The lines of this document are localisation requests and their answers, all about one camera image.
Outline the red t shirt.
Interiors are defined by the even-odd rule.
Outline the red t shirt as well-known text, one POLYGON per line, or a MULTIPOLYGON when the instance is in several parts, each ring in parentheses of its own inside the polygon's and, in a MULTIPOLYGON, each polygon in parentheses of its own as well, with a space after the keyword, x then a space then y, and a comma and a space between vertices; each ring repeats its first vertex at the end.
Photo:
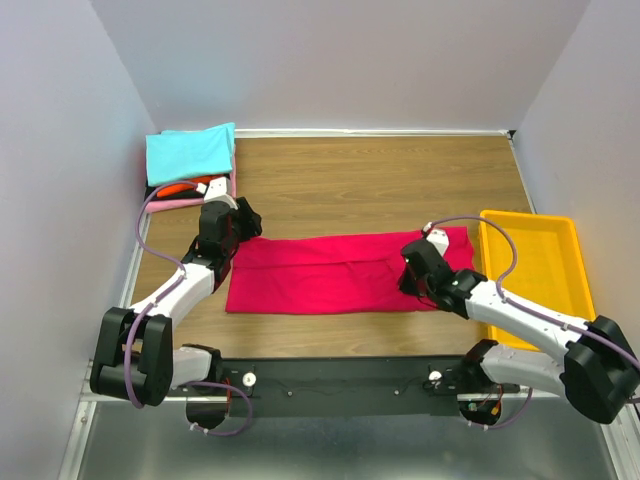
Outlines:
POLYGON ((401 292, 401 249, 420 231, 324 236, 257 237, 233 261, 228 313, 331 315, 433 311, 428 299, 401 292))

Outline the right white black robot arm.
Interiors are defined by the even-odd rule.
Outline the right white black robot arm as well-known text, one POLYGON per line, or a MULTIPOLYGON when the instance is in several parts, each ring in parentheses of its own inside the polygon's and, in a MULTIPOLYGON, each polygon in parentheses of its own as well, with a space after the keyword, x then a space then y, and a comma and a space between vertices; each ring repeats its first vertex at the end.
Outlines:
POLYGON ((639 386, 639 361, 619 325, 599 316, 588 322, 513 295, 471 269, 453 269, 438 247, 422 238, 401 256, 402 292, 437 309, 496 326, 533 345, 525 351, 484 339, 433 381, 437 394, 471 394, 519 385, 565 398, 580 414, 612 423, 639 386))

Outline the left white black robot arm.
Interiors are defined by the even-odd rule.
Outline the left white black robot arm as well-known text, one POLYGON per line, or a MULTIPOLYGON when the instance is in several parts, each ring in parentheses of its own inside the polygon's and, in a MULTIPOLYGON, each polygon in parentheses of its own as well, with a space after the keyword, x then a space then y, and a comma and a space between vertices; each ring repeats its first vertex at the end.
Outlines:
POLYGON ((142 408, 159 405, 183 384, 213 380, 219 352, 198 345, 175 349, 173 332, 223 284, 240 245, 261 234, 261 217, 246 198, 205 203, 198 234, 183 259, 174 262, 169 280, 144 300, 104 314, 91 391, 142 408))

